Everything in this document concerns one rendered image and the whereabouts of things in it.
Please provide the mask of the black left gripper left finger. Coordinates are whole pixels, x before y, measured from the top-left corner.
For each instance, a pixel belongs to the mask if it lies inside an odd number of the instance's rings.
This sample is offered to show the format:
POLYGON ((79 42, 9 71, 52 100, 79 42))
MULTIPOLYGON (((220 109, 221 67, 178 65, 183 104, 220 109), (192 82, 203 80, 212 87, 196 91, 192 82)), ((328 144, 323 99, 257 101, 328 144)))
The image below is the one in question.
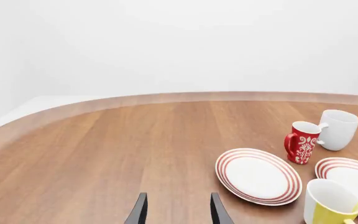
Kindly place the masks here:
POLYGON ((147 194, 142 192, 124 224, 145 224, 147 218, 147 194))

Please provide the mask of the red mug with white pattern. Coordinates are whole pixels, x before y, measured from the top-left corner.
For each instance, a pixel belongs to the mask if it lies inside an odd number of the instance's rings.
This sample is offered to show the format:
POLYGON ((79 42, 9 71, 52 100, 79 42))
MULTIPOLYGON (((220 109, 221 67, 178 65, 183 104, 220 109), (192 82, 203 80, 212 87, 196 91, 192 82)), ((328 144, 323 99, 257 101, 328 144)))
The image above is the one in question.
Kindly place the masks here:
POLYGON ((307 164, 318 140, 321 128, 306 121, 292 123, 291 133, 284 139, 287 158, 295 164, 307 164))

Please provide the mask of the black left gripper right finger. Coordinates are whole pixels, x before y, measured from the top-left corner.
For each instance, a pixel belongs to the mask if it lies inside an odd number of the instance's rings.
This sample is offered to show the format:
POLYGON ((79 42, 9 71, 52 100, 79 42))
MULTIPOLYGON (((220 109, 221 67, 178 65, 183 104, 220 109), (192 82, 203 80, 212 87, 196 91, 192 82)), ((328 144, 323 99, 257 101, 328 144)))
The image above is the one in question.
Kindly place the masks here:
POLYGON ((210 211, 213 224, 234 224, 216 192, 211 193, 210 211))

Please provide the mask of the yellow and white mug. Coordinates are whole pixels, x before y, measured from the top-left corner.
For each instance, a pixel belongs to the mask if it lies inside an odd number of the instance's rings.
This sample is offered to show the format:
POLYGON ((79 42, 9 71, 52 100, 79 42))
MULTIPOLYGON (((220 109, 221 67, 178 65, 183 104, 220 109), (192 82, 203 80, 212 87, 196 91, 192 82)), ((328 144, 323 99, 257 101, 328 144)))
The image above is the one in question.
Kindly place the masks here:
POLYGON ((333 180, 313 179, 305 192, 306 224, 356 224, 358 197, 333 180))

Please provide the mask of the white plate with red rings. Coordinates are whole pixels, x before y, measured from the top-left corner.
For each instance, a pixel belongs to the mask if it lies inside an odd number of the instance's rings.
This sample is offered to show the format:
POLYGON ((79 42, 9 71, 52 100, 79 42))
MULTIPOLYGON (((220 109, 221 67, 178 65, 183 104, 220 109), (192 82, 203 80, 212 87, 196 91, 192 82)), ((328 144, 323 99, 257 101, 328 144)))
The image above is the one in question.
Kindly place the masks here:
POLYGON ((234 195, 257 205, 280 206, 301 195, 297 171, 269 152, 251 148, 231 149, 216 160, 220 183, 234 195))
POLYGON ((328 179, 347 186, 358 196, 358 160, 329 157, 318 161, 314 172, 319 179, 328 179))

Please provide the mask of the plain white mug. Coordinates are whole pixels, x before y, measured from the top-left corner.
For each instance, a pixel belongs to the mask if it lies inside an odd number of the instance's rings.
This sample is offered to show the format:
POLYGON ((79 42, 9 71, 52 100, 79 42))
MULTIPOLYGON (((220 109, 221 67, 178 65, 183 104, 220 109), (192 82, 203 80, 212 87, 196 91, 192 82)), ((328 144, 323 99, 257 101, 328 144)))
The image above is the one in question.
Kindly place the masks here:
POLYGON ((358 117, 341 110, 324 110, 320 124, 318 143, 327 150, 340 151, 354 137, 358 127, 358 117))

